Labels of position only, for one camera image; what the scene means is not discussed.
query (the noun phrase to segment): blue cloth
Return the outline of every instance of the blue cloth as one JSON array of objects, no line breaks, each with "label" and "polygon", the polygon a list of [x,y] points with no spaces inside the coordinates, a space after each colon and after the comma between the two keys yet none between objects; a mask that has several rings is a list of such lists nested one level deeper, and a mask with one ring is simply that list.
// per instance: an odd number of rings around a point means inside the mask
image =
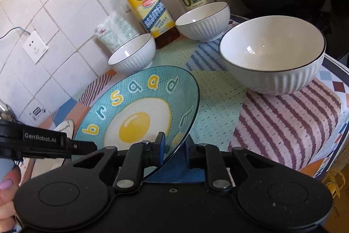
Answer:
[{"label": "blue cloth", "polygon": [[146,179],[147,182],[157,183],[197,183],[204,180],[204,170],[187,167],[183,145],[163,167]]}]

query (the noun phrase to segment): cable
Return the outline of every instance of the cable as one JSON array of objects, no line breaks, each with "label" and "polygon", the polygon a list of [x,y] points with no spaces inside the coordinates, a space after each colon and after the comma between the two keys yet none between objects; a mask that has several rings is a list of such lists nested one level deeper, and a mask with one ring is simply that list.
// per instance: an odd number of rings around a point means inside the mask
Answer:
[{"label": "cable", "polygon": [[4,38],[8,33],[10,33],[12,30],[15,30],[15,29],[17,29],[17,28],[19,28],[19,29],[22,29],[22,31],[23,32],[25,32],[25,33],[28,33],[29,35],[30,35],[30,33],[28,32],[28,31],[26,31],[26,30],[24,30],[22,27],[14,27],[14,28],[12,28],[10,31],[8,31],[4,36],[2,36],[0,39],[2,39],[2,38]]}]

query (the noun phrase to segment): pink striped towel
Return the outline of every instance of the pink striped towel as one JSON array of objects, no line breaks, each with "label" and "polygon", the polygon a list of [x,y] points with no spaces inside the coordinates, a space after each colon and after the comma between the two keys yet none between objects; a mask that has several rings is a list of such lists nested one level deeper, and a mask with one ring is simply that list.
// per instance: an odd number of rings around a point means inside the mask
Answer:
[{"label": "pink striped towel", "polygon": [[337,95],[316,78],[290,95],[249,90],[229,148],[242,146],[298,170],[331,136],[340,112]]}]

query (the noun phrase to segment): pink nail polish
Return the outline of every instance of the pink nail polish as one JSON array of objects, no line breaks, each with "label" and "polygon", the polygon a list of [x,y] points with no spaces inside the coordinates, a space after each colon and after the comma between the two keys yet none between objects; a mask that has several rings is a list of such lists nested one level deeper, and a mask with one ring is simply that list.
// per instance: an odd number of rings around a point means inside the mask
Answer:
[{"label": "pink nail polish", "polygon": [[11,179],[6,179],[0,184],[0,190],[7,190],[13,186],[13,181]]}]

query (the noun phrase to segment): teal plate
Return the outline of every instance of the teal plate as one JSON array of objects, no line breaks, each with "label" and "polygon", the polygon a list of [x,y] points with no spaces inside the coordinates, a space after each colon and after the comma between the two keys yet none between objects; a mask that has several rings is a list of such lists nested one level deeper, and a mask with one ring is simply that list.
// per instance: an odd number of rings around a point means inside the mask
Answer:
[{"label": "teal plate", "polygon": [[129,149],[166,134],[165,161],[181,146],[198,112],[200,92],[185,69],[158,66],[139,71],[110,88],[84,117],[75,139],[98,149]]}]

